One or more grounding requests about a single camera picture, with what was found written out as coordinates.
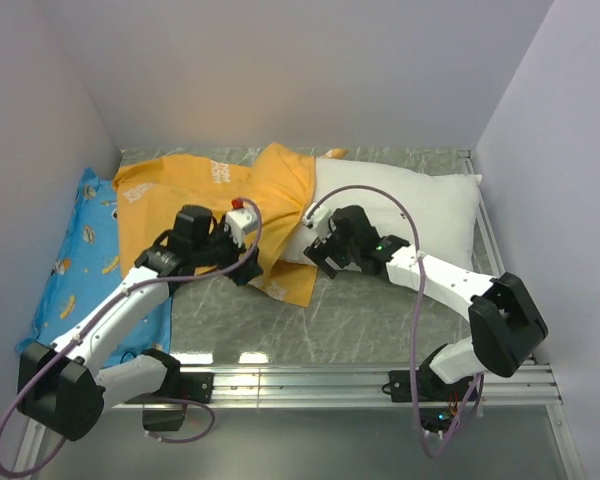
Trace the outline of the orange pillowcase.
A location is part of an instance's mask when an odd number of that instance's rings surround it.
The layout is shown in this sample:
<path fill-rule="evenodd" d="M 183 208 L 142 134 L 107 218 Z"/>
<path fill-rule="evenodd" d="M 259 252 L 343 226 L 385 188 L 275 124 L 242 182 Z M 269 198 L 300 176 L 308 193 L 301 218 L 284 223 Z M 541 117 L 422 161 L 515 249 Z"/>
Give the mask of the orange pillowcase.
<path fill-rule="evenodd" d="M 264 273 L 253 286 L 276 300 L 306 307 L 317 268 L 283 257 L 316 185 L 316 157 L 278 143 L 267 146 L 250 167 L 189 154 L 123 166 L 113 179 L 121 272 L 128 273 L 140 253 L 172 227 L 183 206 L 203 206 L 221 218 L 232 200 L 244 197 L 257 204 L 263 217 L 258 263 Z"/>

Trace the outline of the white pillow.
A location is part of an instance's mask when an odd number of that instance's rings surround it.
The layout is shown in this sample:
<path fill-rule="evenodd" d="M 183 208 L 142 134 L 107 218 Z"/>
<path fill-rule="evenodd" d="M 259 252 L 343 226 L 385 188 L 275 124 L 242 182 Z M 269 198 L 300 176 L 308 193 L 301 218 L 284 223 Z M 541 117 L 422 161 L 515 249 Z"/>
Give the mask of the white pillow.
<path fill-rule="evenodd" d="M 481 182 L 479 174 L 432 176 L 390 165 L 318 157 L 316 186 L 310 205 L 342 186 L 379 188 L 396 198 L 411 214 L 425 253 L 471 270 Z M 381 237 L 395 235 L 413 243 L 405 215 L 380 194 L 352 189 L 330 197 L 325 204 L 332 211 L 359 205 Z M 315 234 L 300 224 L 280 259 L 313 265 L 303 250 L 314 238 Z"/>

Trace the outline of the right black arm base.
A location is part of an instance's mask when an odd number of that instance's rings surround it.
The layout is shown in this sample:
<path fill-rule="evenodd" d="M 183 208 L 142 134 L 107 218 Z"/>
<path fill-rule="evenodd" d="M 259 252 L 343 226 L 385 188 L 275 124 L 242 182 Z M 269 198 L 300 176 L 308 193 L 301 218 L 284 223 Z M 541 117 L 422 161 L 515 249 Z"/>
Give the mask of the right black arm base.
<path fill-rule="evenodd" d="M 443 403 L 440 409 L 421 409 L 421 427 L 430 433 L 446 433 L 455 419 L 461 401 L 469 391 L 474 380 L 477 381 L 468 397 L 469 402 L 476 401 L 483 387 L 484 378 L 465 377 L 453 384 L 446 384 L 435 374 L 415 372 L 417 398 L 419 405 L 424 403 Z M 409 370 L 391 370 L 388 372 L 388 382 L 381 387 L 381 391 L 388 395 L 392 403 L 413 403 L 412 388 Z"/>

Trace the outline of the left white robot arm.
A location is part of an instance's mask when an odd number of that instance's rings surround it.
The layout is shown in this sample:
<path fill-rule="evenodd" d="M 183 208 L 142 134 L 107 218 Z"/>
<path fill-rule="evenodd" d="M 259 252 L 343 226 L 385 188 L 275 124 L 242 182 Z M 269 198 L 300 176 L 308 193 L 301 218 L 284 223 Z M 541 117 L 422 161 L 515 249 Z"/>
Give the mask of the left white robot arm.
<path fill-rule="evenodd" d="M 14 410 L 69 441 L 83 438 L 103 413 L 140 396 L 173 401 L 181 392 L 181 364 L 149 348 L 109 367 L 110 355 L 133 328 L 164 304 L 179 285 L 227 276 L 238 286 L 262 275 L 257 205 L 237 198 L 216 220 L 186 205 L 136 259 L 113 292 L 80 323 L 49 345 L 33 342 L 20 356 Z"/>

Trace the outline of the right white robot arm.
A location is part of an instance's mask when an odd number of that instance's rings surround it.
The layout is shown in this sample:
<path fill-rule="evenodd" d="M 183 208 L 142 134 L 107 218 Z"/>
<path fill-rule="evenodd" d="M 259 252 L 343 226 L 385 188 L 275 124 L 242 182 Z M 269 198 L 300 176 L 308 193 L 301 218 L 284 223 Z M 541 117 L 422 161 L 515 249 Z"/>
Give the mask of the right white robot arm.
<path fill-rule="evenodd" d="M 512 377 L 548 335 L 548 327 L 523 281 L 465 270 L 419 252 L 395 235 L 380 236 L 360 206 L 325 206 L 304 216 L 315 233 L 304 254 L 329 277 L 354 264 L 368 276 L 431 298 L 468 321 L 469 337 L 431 353 L 415 373 L 418 395 L 443 401 L 464 392 L 477 374 Z"/>

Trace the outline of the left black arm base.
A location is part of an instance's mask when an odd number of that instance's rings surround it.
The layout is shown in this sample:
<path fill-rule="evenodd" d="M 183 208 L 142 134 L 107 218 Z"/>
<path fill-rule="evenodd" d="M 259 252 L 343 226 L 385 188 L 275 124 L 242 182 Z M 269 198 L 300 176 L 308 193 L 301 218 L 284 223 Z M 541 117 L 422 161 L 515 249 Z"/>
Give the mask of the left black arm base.
<path fill-rule="evenodd" d="M 141 411 L 149 435 L 171 439 L 201 438 L 215 423 L 210 407 L 215 375 L 208 371 L 185 372 L 166 394 L 144 394 L 122 404 Z"/>

